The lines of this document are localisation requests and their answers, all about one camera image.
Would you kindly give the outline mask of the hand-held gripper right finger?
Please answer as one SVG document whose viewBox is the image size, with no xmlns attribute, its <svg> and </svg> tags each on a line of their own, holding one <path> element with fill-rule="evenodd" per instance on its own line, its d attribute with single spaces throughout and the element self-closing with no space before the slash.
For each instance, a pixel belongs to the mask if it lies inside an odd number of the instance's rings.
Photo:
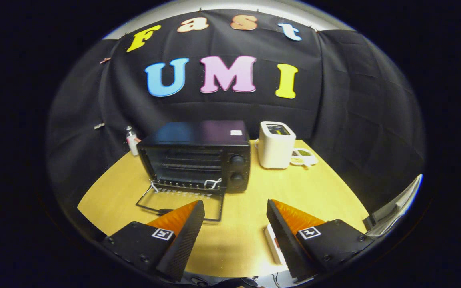
<svg viewBox="0 0 461 288">
<path fill-rule="evenodd" d="M 323 221 L 276 199 L 267 201 L 267 218 L 296 280 L 334 273 L 374 242 L 343 220 Z"/>
</svg>

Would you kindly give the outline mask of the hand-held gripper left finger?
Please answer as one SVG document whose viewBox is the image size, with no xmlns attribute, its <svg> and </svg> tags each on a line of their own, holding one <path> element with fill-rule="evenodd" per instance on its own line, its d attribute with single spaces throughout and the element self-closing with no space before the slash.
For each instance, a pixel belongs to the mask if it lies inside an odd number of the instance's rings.
<svg viewBox="0 0 461 288">
<path fill-rule="evenodd" d="M 101 244 L 142 272 L 179 282 L 204 217 L 203 201 L 196 200 L 147 224 L 132 221 Z"/>
</svg>

